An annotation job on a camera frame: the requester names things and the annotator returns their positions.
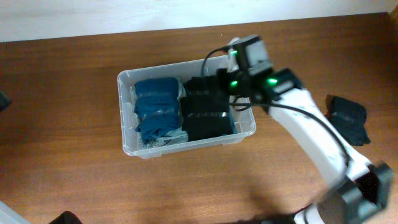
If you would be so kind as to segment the dark blue jeans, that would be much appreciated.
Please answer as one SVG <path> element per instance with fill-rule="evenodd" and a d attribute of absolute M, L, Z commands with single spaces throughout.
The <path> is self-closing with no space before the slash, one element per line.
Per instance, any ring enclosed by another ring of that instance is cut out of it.
<path fill-rule="evenodd" d="M 231 125 L 231 129 L 232 129 L 233 134 L 237 134 L 238 131 L 237 131 L 236 125 L 234 123 L 233 113 L 232 113 L 231 109 L 229 109 L 229 120 L 230 120 L 230 125 Z"/>

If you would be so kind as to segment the large black garment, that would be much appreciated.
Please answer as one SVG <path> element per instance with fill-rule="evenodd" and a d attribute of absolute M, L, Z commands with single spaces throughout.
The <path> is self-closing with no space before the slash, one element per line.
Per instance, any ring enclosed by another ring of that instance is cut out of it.
<path fill-rule="evenodd" d="M 189 141 L 233 134 L 229 113 L 229 96 L 216 90 L 214 76 L 191 77 L 185 84 L 187 92 L 181 102 L 182 129 Z"/>

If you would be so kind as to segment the light blue jeans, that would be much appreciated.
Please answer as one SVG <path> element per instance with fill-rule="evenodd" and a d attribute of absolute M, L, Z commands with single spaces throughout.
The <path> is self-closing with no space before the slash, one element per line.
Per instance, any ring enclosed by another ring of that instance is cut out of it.
<path fill-rule="evenodd" d="M 146 148 L 146 149 L 167 146 L 167 145 L 171 145 L 171 144 L 185 143 L 188 141 L 188 134 L 186 131 L 184 131 L 182 129 L 182 119 L 181 119 L 181 114 L 180 114 L 180 100 L 183 97 L 186 97 L 187 94 L 185 92 L 185 89 L 183 87 L 183 83 L 181 82 L 181 80 L 179 78 L 176 78 L 176 79 L 178 80 L 178 85 L 179 85 L 179 96 L 178 96 L 179 112 L 178 112 L 178 114 L 180 117 L 180 126 L 178 129 L 170 131 L 165 136 L 158 138 L 154 141 L 150 141 L 147 144 L 145 144 L 141 138 L 144 148 Z M 131 87 L 131 96 L 132 96 L 132 99 L 136 103 L 137 96 L 136 96 L 134 86 Z"/>

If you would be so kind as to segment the teal taped garment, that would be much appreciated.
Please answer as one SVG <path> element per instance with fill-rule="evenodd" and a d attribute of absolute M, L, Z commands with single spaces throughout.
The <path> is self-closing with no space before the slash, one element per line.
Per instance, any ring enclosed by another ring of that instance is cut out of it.
<path fill-rule="evenodd" d="M 176 78 L 150 78 L 134 85 L 136 103 L 134 112 L 141 120 L 136 131 L 145 144 L 178 129 L 179 85 Z"/>

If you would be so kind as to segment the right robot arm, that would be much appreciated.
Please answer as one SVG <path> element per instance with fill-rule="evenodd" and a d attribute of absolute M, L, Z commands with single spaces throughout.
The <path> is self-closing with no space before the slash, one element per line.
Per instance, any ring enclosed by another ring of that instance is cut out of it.
<path fill-rule="evenodd" d="M 386 209 L 392 169 L 385 163 L 373 165 L 353 149 L 294 72 L 274 70 L 258 35 L 235 38 L 220 50 L 228 55 L 220 87 L 236 98 L 251 100 L 232 105 L 242 110 L 264 108 L 298 142 L 328 186 L 299 211 L 265 218 L 263 223 L 363 223 Z"/>

